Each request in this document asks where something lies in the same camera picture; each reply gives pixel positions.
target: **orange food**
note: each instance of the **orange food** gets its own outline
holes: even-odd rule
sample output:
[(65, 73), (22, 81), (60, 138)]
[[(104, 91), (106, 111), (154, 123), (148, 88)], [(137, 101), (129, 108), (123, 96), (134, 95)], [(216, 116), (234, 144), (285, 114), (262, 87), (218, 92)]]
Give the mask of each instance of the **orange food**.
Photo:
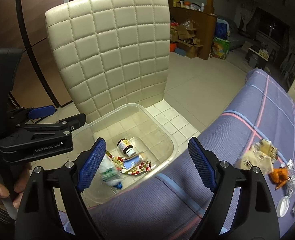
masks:
[(289, 180), (289, 172), (286, 168), (274, 169), (269, 176), (271, 180), (277, 184), (275, 190), (283, 187)]

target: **blue clamp pad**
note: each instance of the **blue clamp pad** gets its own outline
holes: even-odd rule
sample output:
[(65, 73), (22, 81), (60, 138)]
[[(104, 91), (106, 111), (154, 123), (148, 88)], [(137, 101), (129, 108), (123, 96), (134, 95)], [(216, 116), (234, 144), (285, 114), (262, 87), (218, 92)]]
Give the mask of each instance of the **blue clamp pad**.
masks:
[(204, 186), (213, 192), (217, 187), (215, 181), (215, 171), (193, 138), (191, 138), (188, 142), (188, 152), (202, 179)]
[(43, 107), (31, 109), (31, 111), (28, 113), (28, 117), (34, 120), (34, 119), (50, 116), (54, 113), (55, 113), (54, 106), (43, 106)]
[(103, 139), (100, 139), (96, 147), (91, 152), (89, 158), (80, 169), (79, 182), (77, 184), (77, 189), (79, 192), (83, 192), (91, 185), (94, 175), (103, 160), (105, 152), (106, 143)]

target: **colorful bag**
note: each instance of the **colorful bag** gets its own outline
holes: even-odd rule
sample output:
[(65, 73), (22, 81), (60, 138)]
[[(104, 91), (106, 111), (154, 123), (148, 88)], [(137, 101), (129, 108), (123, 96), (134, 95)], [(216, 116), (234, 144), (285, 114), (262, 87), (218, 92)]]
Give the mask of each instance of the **colorful bag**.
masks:
[(213, 57), (226, 59), (227, 53), (230, 49), (231, 42), (229, 40), (222, 40), (214, 37), (211, 54)]

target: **crumpled wrapper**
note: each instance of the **crumpled wrapper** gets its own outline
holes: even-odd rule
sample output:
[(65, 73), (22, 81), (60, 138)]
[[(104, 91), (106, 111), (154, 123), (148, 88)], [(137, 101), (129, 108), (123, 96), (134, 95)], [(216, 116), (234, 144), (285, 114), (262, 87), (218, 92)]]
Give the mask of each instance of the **crumpled wrapper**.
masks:
[(295, 168), (292, 159), (287, 163), (287, 169), (289, 172), (289, 181), (286, 183), (286, 193), (289, 197), (295, 194)]
[(235, 164), (236, 168), (250, 170), (252, 166), (261, 169), (263, 175), (273, 171), (273, 162), (277, 159), (277, 148), (272, 142), (262, 139), (255, 143)]

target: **bottle cap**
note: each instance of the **bottle cap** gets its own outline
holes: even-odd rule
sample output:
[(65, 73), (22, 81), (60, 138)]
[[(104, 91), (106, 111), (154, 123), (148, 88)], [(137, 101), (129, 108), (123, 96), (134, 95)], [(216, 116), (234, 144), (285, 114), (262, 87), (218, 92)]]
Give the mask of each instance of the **bottle cap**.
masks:
[(127, 156), (131, 157), (132, 155), (136, 154), (136, 152), (133, 150), (133, 148), (128, 149), (126, 151)]
[(281, 198), (279, 204), (276, 207), (276, 213), (278, 217), (284, 217), (289, 209), (289, 196)]

